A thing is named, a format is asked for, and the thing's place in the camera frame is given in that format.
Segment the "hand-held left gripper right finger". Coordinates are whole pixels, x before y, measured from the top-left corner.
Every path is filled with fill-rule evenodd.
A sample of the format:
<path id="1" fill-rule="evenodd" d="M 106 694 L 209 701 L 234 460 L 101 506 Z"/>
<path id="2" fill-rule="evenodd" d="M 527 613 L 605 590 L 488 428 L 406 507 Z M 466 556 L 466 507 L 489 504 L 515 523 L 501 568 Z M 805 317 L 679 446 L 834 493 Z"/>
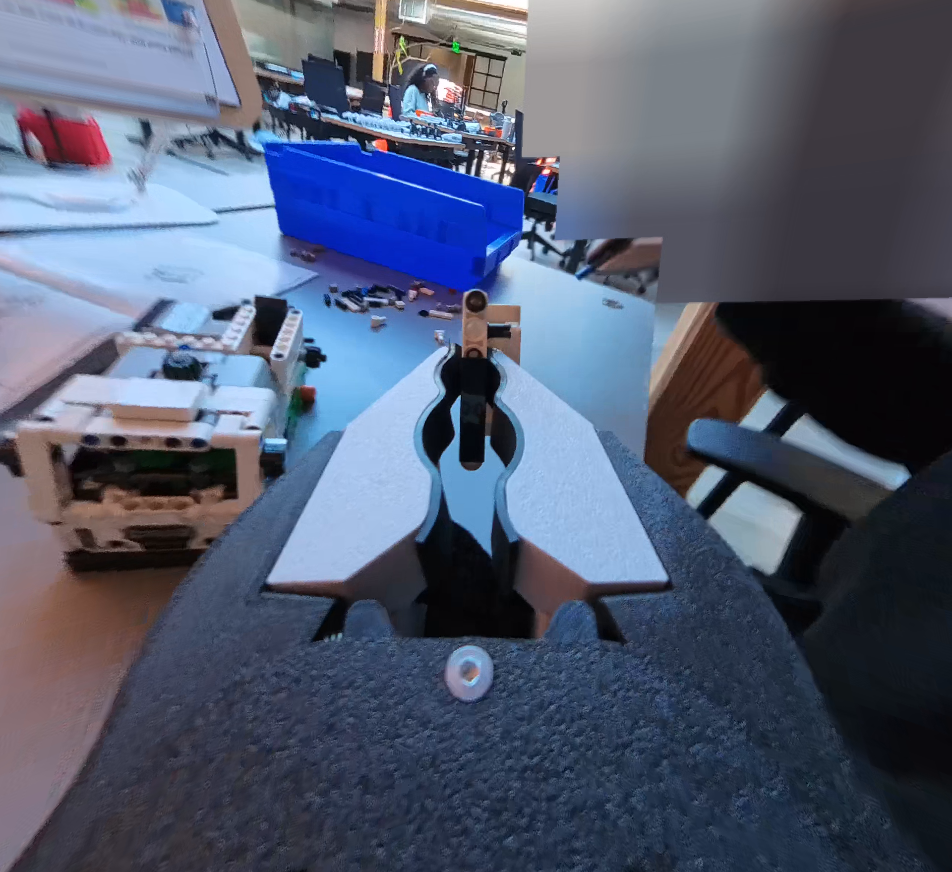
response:
<path id="1" fill-rule="evenodd" d="M 592 424 L 512 358 L 498 376 L 489 440 L 504 464 L 493 490 L 491 556 L 506 595 L 541 636 L 567 603 L 659 593 L 668 573 Z"/>

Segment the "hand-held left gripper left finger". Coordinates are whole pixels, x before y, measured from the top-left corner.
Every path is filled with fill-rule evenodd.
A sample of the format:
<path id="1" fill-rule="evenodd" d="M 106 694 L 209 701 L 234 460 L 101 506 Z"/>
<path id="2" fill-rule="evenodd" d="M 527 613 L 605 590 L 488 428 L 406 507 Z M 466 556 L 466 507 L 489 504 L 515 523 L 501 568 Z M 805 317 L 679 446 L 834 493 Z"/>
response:
<path id="1" fill-rule="evenodd" d="M 344 430 L 268 575 L 278 593 L 406 608 L 425 587 L 417 536 L 432 475 L 416 444 L 443 393 L 443 346 Z"/>

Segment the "tan and black lego assembly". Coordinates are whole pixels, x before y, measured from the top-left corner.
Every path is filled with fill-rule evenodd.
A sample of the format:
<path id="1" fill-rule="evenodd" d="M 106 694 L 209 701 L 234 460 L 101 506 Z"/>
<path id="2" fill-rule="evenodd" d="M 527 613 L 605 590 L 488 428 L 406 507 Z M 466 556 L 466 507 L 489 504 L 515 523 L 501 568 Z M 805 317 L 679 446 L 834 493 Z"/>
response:
<path id="1" fill-rule="evenodd" d="M 501 381 L 493 358 L 502 354 L 521 363 L 521 314 L 517 305 L 491 304 L 483 290 L 472 289 L 463 297 L 459 461 L 467 471 L 482 466 L 485 439 L 492 431 Z"/>

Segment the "pile of loose lego pieces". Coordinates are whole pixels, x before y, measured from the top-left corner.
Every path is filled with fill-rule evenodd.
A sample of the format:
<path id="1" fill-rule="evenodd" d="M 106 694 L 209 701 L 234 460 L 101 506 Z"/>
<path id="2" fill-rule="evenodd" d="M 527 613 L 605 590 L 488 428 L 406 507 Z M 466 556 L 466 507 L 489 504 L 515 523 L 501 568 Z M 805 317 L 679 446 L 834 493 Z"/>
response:
<path id="1" fill-rule="evenodd" d="M 453 320 L 463 313 L 462 303 L 437 301 L 435 289 L 420 280 L 411 280 L 405 287 L 379 282 L 341 286 L 337 281 L 330 281 L 321 293 L 321 300 L 327 309 L 355 315 L 372 313 L 374 329 L 381 328 L 387 321 L 387 314 L 378 315 L 376 311 L 404 312 L 410 304 L 423 304 L 420 311 L 423 318 Z"/>

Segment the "white lego vehicle model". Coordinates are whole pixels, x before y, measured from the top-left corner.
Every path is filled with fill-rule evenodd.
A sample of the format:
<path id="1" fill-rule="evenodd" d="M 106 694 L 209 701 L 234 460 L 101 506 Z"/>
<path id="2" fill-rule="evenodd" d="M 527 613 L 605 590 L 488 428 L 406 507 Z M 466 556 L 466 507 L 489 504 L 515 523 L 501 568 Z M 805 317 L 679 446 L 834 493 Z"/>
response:
<path id="1" fill-rule="evenodd" d="M 194 564 L 285 471 L 327 356 L 285 298 L 162 299 L 2 430 L 2 463 L 74 574 Z"/>

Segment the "lego instruction booklet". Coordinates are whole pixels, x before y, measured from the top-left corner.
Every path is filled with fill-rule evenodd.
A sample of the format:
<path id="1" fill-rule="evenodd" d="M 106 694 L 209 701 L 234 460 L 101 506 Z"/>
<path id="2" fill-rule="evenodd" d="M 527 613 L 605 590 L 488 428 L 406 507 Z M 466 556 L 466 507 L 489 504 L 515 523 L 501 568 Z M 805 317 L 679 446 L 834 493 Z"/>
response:
<path id="1" fill-rule="evenodd" d="M 315 276 L 243 247 L 158 232 L 8 240 L 2 343 L 74 347 L 130 326 L 160 299 L 213 309 L 279 297 Z"/>

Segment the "blue plastic bin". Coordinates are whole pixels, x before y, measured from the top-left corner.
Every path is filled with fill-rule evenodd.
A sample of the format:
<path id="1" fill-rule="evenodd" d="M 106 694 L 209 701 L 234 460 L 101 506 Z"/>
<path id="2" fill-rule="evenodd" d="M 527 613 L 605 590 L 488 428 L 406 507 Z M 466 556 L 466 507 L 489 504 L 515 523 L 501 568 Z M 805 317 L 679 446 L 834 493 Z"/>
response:
<path id="1" fill-rule="evenodd" d="M 458 291 L 518 247 L 521 190 L 355 142 L 268 141 L 283 235 Z"/>

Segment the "black office chair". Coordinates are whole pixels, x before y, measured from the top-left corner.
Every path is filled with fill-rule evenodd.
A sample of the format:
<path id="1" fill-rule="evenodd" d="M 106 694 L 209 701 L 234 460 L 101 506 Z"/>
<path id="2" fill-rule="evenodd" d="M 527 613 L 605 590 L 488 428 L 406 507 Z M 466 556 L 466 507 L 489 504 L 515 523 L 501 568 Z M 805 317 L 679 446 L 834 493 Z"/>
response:
<path id="1" fill-rule="evenodd" d="M 802 539 L 760 582 L 842 733 L 949 802 L 950 319 L 908 300 L 724 303 L 715 318 L 795 417 L 908 474 L 888 488 L 770 430 L 687 432 L 692 455 L 800 511 Z"/>

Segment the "long table with parts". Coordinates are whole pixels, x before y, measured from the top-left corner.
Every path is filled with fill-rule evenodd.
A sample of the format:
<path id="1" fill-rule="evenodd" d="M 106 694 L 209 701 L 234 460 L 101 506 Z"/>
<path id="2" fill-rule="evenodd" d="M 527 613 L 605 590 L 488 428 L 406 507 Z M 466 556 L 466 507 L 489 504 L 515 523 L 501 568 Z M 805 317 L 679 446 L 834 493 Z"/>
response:
<path id="1" fill-rule="evenodd" d="M 308 109 L 308 115 L 315 119 L 317 128 L 325 137 L 354 141 L 363 151 L 378 150 L 382 141 L 386 150 L 393 154 L 448 166 L 479 178 L 484 174 L 485 163 L 496 161 L 495 181 L 504 185 L 510 178 L 513 141 L 484 131 L 473 131 L 466 122 L 446 125 L 433 115 L 395 120 L 363 112 L 339 114 L 332 108 L 320 107 Z"/>

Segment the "black monitor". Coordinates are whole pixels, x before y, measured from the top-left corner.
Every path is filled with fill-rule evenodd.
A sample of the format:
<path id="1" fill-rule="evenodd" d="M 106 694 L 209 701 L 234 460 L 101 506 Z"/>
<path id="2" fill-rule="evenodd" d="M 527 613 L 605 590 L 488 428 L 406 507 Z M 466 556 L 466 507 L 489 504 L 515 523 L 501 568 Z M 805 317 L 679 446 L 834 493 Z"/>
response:
<path id="1" fill-rule="evenodd" d="M 321 111 L 341 116 L 351 111 L 343 70 L 332 60 L 310 56 L 302 60 L 303 90 Z"/>

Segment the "red container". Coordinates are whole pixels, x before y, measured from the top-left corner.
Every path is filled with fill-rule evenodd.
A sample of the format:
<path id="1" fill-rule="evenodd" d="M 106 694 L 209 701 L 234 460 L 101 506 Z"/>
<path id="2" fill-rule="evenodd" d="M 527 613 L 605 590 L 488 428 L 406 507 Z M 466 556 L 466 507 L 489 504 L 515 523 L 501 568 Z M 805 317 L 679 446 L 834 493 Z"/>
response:
<path id="1" fill-rule="evenodd" d="M 23 148 L 32 159 L 90 168 L 112 165 L 112 153 L 94 118 L 68 118 L 24 106 L 17 106 L 14 114 Z"/>

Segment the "instruction sheet on clipboard stand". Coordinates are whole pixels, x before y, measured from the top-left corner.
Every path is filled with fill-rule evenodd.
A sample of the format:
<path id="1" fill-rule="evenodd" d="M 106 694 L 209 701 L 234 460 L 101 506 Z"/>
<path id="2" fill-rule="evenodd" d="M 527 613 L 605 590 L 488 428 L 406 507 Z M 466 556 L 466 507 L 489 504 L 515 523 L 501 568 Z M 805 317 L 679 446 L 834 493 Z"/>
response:
<path id="1" fill-rule="evenodd" d="M 55 119 L 91 112 L 150 123 L 143 155 L 117 172 L 2 172 L 2 235 L 217 223 L 151 185 L 177 125 L 251 127 L 260 97 L 231 0 L 1 0 L 3 104 Z"/>

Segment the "printed instruction sheet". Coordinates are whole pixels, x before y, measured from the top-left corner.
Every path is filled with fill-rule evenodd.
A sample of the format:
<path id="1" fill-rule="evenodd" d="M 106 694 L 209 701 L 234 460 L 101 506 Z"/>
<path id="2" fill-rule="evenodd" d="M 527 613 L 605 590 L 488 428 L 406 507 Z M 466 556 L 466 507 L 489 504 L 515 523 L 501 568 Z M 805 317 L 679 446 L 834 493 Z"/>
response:
<path id="1" fill-rule="evenodd" d="M 1 0 L 4 97 L 235 124 L 249 82 L 230 0 Z"/>

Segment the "wooden post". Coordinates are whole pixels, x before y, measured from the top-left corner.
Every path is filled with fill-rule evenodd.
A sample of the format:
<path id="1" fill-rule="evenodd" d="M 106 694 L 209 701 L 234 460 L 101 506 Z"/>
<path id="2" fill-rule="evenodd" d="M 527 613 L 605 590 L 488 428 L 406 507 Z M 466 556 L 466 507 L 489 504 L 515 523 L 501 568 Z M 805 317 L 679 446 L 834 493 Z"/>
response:
<path id="1" fill-rule="evenodd" d="M 686 497 L 704 465 L 686 450 L 701 418 L 740 422 L 767 389 L 760 368 L 717 323 L 716 304 L 689 304 L 651 370 L 646 464 Z"/>

